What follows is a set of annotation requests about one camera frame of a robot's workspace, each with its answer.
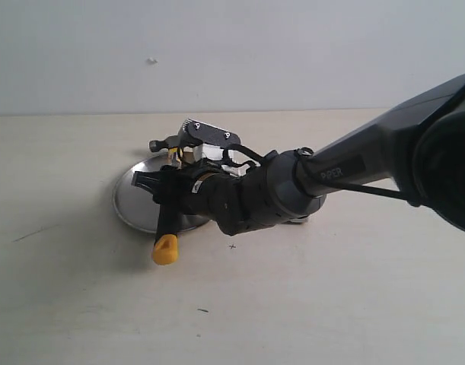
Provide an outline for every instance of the yellow knob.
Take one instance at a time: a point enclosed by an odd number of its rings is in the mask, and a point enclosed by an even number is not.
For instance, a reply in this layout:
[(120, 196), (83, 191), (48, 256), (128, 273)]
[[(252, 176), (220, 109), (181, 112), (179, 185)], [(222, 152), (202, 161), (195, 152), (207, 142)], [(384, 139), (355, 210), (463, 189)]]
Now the yellow knob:
[(152, 258), (158, 265), (168, 265), (178, 260), (178, 237), (174, 234), (163, 235), (154, 245)]

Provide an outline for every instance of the robotic arm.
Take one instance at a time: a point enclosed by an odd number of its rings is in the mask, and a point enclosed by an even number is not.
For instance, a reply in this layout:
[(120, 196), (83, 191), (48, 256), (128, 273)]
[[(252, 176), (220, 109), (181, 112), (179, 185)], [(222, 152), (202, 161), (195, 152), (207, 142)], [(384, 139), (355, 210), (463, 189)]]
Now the robotic arm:
[[(352, 190), (425, 205), (465, 231), (465, 75), (395, 106), (324, 149), (261, 157), (237, 135), (187, 120), (176, 136), (150, 142), (168, 149), (158, 172), (135, 172), (132, 184), (160, 204), (153, 259), (177, 259), (182, 214), (217, 222), (233, 236), (307, 217), (326, 195)], [(183, 151), (193, 150), (186, 160)], [(241, 152), (250, 158), (233, 160)], [(241, 167), (248, 166), (241, 174)], [(365, 186), (392, 178), (399, 191)]]

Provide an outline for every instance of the yellow handle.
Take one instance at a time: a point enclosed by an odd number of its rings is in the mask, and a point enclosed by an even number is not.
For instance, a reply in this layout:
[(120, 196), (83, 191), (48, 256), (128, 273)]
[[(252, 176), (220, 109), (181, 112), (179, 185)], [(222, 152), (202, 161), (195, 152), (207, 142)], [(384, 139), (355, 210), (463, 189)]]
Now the yellow handle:
[(152, 258), (158, 265), (169, 265), (178, 260), (178, 237), (163, 235), (154, 245)]

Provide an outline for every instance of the white table surface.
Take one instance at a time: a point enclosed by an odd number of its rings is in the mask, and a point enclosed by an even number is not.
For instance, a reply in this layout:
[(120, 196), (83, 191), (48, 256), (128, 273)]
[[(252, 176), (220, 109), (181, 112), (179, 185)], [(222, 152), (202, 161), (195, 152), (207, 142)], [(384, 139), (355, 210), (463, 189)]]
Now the white table surface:
[(337, 192), (303, 226), (208, 223), (166, 267), (113, 213), (187, 116), (264, 154), (379, 113), (0, 118), (0, 364), (465, 364), (465, 233), (426, 208)]

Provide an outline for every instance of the white wall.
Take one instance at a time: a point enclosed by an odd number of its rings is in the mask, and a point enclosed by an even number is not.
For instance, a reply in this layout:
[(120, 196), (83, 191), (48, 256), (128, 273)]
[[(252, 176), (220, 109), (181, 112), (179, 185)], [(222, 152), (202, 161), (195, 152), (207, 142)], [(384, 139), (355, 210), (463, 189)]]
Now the white wall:
[(391, 106), (463, 72), (465, 0), (0, 0), (0, 114)]

